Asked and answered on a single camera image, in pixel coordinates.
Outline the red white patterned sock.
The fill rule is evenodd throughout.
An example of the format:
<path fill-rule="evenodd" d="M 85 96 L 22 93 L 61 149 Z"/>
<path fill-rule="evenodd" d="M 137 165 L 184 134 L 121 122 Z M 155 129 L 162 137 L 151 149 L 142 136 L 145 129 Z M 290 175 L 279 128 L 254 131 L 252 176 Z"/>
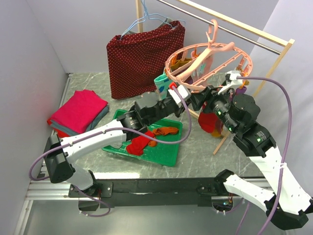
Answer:
<path fill-rule="evenodd" d="M 208 133 L 219 133 L 217 128 L 217 116 L 214 113 L 204 113 L 201 112 L 198 118 L 198 123 L 202 130 Z"/>

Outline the maroon yellow striped sock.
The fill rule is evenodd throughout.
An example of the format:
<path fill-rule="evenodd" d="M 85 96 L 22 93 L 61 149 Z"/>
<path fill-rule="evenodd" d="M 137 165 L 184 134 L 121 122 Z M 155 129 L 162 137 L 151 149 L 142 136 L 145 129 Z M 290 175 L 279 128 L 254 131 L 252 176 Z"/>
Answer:
<path fill-rule="evenodd" d="M 247 87 L 246 86 L 240 86 L 236 89 L 235 91 L 235 95 L 240 95 L 240 94 L 244 94 L 247 91 Z"/>

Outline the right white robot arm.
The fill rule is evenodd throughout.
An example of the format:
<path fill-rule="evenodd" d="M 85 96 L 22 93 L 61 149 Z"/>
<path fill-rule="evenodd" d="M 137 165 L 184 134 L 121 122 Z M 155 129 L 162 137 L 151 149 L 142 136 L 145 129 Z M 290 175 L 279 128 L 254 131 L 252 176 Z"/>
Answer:
<path fill-rule="evenodd" d="M 256 119 L 260 108 L 252 96 L 235 95 L 228 101 L 216 88 L 207 87 L 191 95 L 194 110 L 213 113 L 234 134 L 237 147 L 259 168 L 271 190 L 260 188 L 223 170 L 214 178 L 219 195 L 236 194 L 262 209 L 271 223 L 281 230 L 302 228 L 313 211 L 313 199 L 299 185 L 286 165 L 270 132 Z"/>

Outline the pink round clip hanger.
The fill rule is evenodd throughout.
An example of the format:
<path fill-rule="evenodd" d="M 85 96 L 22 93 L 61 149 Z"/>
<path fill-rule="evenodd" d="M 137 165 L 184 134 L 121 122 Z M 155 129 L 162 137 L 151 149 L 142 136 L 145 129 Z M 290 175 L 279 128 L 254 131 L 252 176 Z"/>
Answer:
<path fill-rule="evenodd" d="M 235 47 L 233 42 L 228 44 L 216 42 L 218 23 L 216 20 L 211 20 L 211 22 L 212 25 L 209 25 L 208 31 L 206 32 L 208 39 L 207 43 L 198 43 L 183 47 L 170 55 L 165 62 L 164 71 L 168 78 L 173 82 L 177 82 L 190 89 L 192 92 L 200 92 L 204 90 L 206 87 L 205 83 L 211 76 L 215 75 L 238 58 L 241 60 L 235 68 L 235 71 L 238 71 L 239 75 L 247 77 L 251 74 L 253 69 L 251 58 L 246 52 Z M 212 69 L 211 66 L 213 64 L 214 55 L 229 51 L 234 51 L 236 54 Z M 192 60 L 176 70 L 171 69 L 176 57 L 179 54 L 185 56 L 188 52 L 191 52 Z"/>

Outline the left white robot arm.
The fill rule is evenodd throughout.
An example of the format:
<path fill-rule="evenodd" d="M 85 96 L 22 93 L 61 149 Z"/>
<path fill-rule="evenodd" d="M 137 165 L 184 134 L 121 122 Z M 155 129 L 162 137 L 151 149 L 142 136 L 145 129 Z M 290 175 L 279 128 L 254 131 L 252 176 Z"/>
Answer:
<path fill-rule="evenodd" d="M 59 138 L 56 134 L 47 139 L 44 157 L 50 182 L 67 181 L 77 186 L 87 197 L 97 193 L 98 185 L 91 171 L 76 166 L 76 161 L 97 149 L 122 144 L 139 135 L 147 136 L 148 126 L 187 109 L 189 91 L 168 90 L 160 100 L 156 93 L 144 93 L 129 111 L 111 122 L 80 135 Z"/>

